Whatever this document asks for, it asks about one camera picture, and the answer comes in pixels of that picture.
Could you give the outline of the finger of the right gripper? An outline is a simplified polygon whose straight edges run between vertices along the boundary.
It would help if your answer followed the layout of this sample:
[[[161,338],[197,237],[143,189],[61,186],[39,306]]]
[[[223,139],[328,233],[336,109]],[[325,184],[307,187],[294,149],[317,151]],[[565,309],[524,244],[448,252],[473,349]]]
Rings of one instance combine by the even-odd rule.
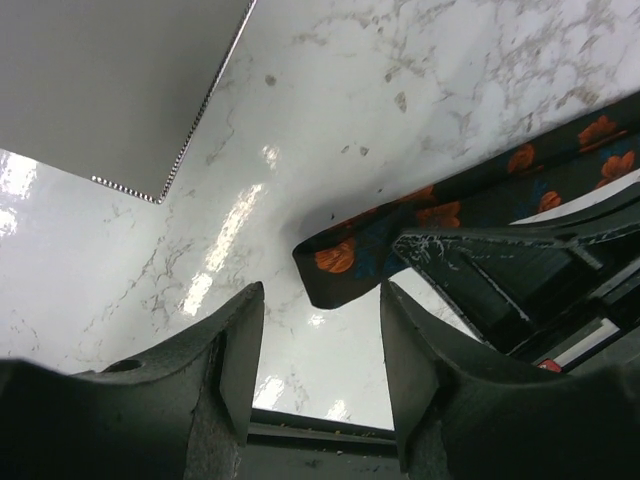
[[[411,228],[393,244],[494,350],[573,370],[639,332],[639,187],[555,219]]]

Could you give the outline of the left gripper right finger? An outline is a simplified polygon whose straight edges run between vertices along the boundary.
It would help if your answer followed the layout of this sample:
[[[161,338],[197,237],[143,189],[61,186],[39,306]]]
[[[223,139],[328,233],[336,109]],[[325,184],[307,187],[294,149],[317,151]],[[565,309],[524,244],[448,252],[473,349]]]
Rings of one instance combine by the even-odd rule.
[[[471,339],[392,282],[381,286],[380,321],[407,477],[638,477],[637,363],[554,373]]]

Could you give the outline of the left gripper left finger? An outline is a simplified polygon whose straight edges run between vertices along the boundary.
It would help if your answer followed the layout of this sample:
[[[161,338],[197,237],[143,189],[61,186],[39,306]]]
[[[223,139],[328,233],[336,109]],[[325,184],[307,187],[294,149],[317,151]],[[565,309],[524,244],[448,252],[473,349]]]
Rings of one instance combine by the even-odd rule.
[[[253,283],[213,314],[100,372],[1,364],[5,479],[232,479],[264,322]]]

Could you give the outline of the black orange floral tie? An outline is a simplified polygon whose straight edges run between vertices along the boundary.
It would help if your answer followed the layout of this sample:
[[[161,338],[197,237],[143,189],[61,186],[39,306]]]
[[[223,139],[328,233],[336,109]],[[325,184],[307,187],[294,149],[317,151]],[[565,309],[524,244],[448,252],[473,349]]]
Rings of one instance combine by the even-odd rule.
[[[639,96],[347,219],[297,245],[310,303],[338,308],[406,269],[392,244],[405,229],[502,227],[561,207],[639,167]]]

